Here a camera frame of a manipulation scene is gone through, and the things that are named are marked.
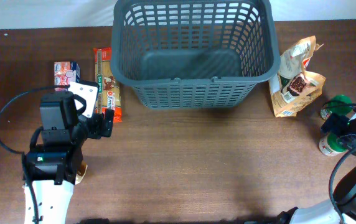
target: package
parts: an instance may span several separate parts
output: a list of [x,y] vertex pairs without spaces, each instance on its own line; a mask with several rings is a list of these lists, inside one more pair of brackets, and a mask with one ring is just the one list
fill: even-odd
[[114,123],[122,122],[120,87],[110,70],[111,48],[93,49],[95,53],[95,77],[99,84],[96,113],[105,113],[106,109],[115,111]]
[[306,71],[314,51],[320,47],[312,36],[295,43],[280,56],[278,74],[269,80],[275,117],[296,116],[322,94],[326,78]]
[[[54,63],[55,85],[68,85],[70,82],[80,81],[80,67],[76,62],[55,62]],[[56,88],[55,90],[67,90],[66,88]]]

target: gray basket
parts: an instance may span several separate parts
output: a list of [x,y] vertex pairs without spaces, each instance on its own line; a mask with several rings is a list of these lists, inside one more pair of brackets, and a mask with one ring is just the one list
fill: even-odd
[[226,108],[277,73],[268,0],[119,0],[111,71],[153,109]]

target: wooden surface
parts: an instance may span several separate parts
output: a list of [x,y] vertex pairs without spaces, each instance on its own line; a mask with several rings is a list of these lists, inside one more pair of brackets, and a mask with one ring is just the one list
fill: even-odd
[[[268,217],[327,199],[340,156],[318,150],[318,109],[340,93],[356,102],[356,21],[277,22],[276,29],[281,52],[310,35],[325,43],[308,67],[327,78],[322,96],[295,118],[275,118],[267,83],[230,110],[154,111],[122,86],[123,123],[111,138],[84,144],[88,172],[67,223]],[[23,90],[51,85],[54,61],[76,60],[82,78],[94,80],[92,48],[110,46],[110,37],[110,27],[0,30],[0,109]],[[41,125],[40,96],[17,102],[0,120],[13,149],[27,151]],[[350,157],[337,178],[355,165]],[[0,223],[23,222],[22,184],[20,157],[0,147]]]

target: brown snack bag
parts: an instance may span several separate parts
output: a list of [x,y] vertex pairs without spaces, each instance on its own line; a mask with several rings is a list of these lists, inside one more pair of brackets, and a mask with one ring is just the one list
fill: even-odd
[[322,94],[326,78],[306,71],[314,51],[320,47],[312,36],[298,41],[281,55],[278,74],[269,80],[275,117],[296,116]]
[[99,84],[95,113],[105,113],[106,109],[115,111],[114,123],[122,122],[119,83],[110,70],[111,48],[93,49],[95,54],[95,77]]

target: small box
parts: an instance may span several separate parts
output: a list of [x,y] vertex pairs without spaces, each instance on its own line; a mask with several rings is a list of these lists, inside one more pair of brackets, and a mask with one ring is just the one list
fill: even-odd
[[[76,62],[55,62],[55,85],[68,85],[70,82],[80,81],[80,67]],[[67,90],[55,88],[56,91]]]

